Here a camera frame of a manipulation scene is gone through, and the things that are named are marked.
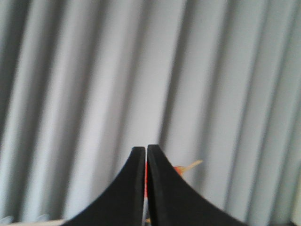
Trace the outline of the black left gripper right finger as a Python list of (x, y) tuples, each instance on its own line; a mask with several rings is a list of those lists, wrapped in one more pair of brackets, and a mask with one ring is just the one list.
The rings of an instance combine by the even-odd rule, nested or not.
[(173, 168), (159, 145), (148, 145), (147, 191), (153, 226), (242, 226), (212, 205)]

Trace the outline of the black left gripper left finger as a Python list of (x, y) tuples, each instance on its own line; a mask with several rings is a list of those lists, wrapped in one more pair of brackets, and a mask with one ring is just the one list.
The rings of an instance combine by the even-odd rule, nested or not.
[(110, 186), (64, 226), (140, 226), (144, 202), (145, 148), (134, 147)]

